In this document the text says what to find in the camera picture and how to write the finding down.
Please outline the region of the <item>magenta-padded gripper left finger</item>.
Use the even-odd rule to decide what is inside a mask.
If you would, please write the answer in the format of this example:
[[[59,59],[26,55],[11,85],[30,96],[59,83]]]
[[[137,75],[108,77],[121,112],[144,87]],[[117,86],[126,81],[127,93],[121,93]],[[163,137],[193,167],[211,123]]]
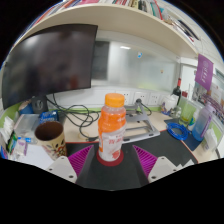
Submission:
[[[94,146],[87,146],[69,157],[59,157],[47,168],[47,171],[72,183],[84,184],[94,154]]]

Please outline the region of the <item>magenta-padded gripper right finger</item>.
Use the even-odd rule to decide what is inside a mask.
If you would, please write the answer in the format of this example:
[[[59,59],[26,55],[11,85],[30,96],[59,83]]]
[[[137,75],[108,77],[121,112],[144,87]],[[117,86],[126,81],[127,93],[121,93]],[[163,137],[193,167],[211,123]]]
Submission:
[[[149,183],[173,174],[178,170],[178,168],[165,156],[156,157],[136,145],[134,145],[133,148]]]

